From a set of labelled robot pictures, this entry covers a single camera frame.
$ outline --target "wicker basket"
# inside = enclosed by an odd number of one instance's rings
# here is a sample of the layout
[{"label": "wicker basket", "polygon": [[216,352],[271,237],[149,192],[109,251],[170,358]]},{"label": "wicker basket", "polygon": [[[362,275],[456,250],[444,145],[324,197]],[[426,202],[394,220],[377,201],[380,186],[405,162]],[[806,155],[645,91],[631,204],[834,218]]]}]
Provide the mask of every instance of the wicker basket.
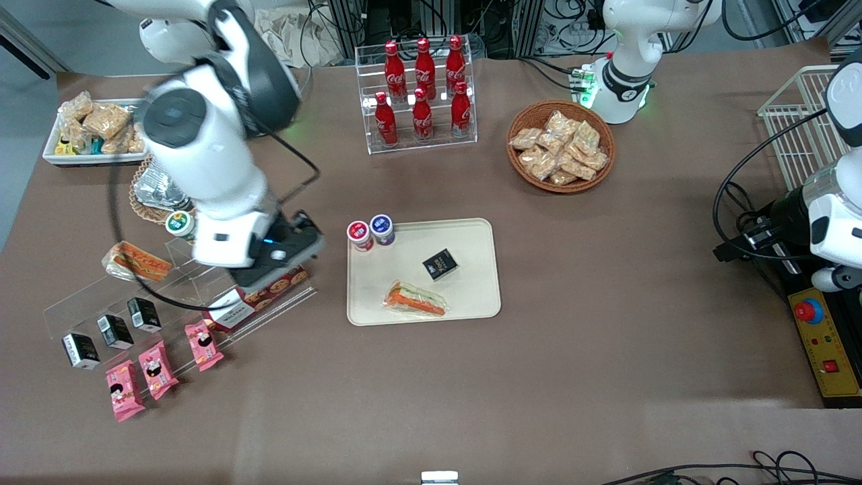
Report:
[{"label": "wicker basket", "polygon": [[[605,165],[602,170],[598,171],[593,180],[576,180],[571,184],[566,184],[564,186],[556,186],[552,183],[538,180],[524,169],[518,161],[518,151],[509,145],[509,140],[514,138],[522,129],[544,129],[545,122],[547,122],[547,119],[551,117],[551,113],[553,113],[554,110],[559,110],[560,113],[563,113],[566,117],[573,120],[586,120],[601,136],[599,147],[608,156],[608,164]],[[614,167],[614,161],[616,160],[614,134],[611,133],[608,124],[605,123],[599,115],[591,110],[587,110],[580,104],[573,103],[572,101],[563,101],[561,99],[548,99],[536,104],[530,104],[527,108],[524,108],[524,110],[518,113],[515,119],[512,120],[512,126],[509,127],[509,136],[506,137],[506,151],[509,153],[509,161],[512,162],[512,167],[514,167],[527,182],[539,187],[540,189],[556,193],[581,192],[589,189],[608,176],[608,173],[610,173],[610,169]]]},{"label": "wicker basket", "polygon": [[[155,207],[143,205],[138,202],[138,199],[134,196],[134,183],[138,181],[144,173],[144,170],[147,170],[151,161],[153,161],[153,154],[147,154],[147,158],[141,162],[141,166],[138,167],[137,172],[134,173],[132,183],[128,187],[128,202],[132,205],[134,213],[141,216],[142,219],[150,221],[151,223],[164,225],[167,217],[171,215],[171,211],[164,211],[162,209],[156,209]],[[191,209],[189,212],[194,214],[195,210]]]}]

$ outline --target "tabletop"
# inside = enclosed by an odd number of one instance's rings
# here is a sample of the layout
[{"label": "tabletop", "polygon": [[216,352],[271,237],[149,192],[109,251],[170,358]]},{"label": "tabletop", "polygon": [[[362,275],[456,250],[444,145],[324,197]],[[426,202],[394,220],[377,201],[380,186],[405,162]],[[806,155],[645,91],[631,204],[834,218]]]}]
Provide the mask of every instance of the tabletop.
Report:
[{"label": "tabletop", "polygon": [[[599,483],[750,463],[755,449],[862,475],[862,410],[821,409],[782,302],[750,265],[711,253],[715,190],[765,139],[755,111],[798,68],[828,61],[821,41],[666,56],[646,107],[612,128],[613,172],[569,196],[533,188],[507,159],[514,115],[565,96],[529,66],[477,61],[478,143],[375,156],[353,70],[315,69],[286,136],[322,178],[287,211],[306,210],[330,235],[309,266],[319,293],[121,424],[104,380],[69,368],[42,318],[103,275],[108,172],[40,161],[0,255],[0,476],[379,484],[455,469],[464,484]],[[131,98],[154,80],[65,76],[60,99],[83,88]],[[276,192],[307,176],[272,140],[251,145]],[[758,205],[782,192],[774,159],[750,165],[738,181]],[[122,169],[124,184],[133,173]],[[120,212],[129,241],[168,239],[128,203]],[[380,212],[490,221],[499,314],[350,325],[343,230]]]}]

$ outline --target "red bottle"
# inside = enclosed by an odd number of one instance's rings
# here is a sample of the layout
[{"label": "red bottle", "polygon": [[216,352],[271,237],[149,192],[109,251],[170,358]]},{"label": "red bottle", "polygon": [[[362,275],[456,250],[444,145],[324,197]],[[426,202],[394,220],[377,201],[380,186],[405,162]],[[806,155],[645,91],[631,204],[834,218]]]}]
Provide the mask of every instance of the red bottle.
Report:
[{"label": "red bottle", "polygon": [[434,60],[428,49],[431,42],[422,37],[418,41],[419,55],[416,56],[416,85],[425,90],[428,99],[437,98],[437,87],[434,85]]},{"label": "red bottle", "polygon": [[417,142],[428,143],[434,136],[431,107],[428,106],[424,89],[417,87],[413,93],[416,95],[416,104],[413,105],[413,132]]},{"label": "red bottle", "polygon": [[398,57],[398,44],[388,41],[385,45],[386,64],[384,74],[386,85],[389,86],[389,95],[393,104],[407,103],[407,79],[404,78],[404,63]]},{"label": "red bottle", "polygon": [[446,58],[446,93],[449,99],[455,96],[455,85],[464,80],[464,53],[461,52],[461,36],[449,37],[449,57]]},{"label": "red bottle", "polygon": [[470,134],[470,99],[467,97],[467,83],[460,81],[455,85],[452,98],[452,136],[466,138]]},{"label": "red bottle", "polygon": [[380,138],[383,139],[383,146],[392,148],[398,144],[398,130],[395,127],[395,111],[386,103],[386,93],[377,91],[374,97],[378,101],[378,107],[374,110],[374,118],[378,122],[378,131]]}]

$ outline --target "emergency stop button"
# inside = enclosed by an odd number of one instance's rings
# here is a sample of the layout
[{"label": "emergency stop button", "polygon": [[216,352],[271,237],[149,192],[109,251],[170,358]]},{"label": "emergency stop button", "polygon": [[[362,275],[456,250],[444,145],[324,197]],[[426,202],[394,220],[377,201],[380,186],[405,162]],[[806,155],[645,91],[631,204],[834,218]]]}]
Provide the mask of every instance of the emergency stop button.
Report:
[{"label": "emergency stop button", "polygon": [[793,306],[793,314],[803,322],[816,325],[823,321],[823,307],[816,299],[806,298]]}]

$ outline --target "white tray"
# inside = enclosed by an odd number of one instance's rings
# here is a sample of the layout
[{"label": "white tray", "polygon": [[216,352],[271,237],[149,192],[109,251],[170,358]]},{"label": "white tray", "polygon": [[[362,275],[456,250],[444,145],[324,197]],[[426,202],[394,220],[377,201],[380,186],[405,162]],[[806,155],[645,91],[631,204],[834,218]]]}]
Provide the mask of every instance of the white tray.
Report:
[{"label": "white tray", "polygon": [[[133,105],[141,106],[143,99],[140,98],[124,98],[124,99],[93,99],[93,103],[114,103],[120,106]],[[81,167],[93,165],[119,165],[142,161],[147,156],[146,153],[141,154],[98,154],[98,155],[56,155],[54,148],[57,147],[59,141],[59,115],[54,118],[54,126],[51,128],[51,135],[48,136],[48,141],[45,143],[45,148],[42,150],[42,158],[64,167]]]},{"label": "white tray", "polygon": [[[375,243],[367,253],[347,246],[347,319],[354,325],[490,318],[500,312],[494,233],[485,219],[395,224],[391,246]],[[422,262],[443,249],[458,268],[432,281]],[[385,310],[380,304],[395,280],[438,293],[450,310],[442,317]]]}]

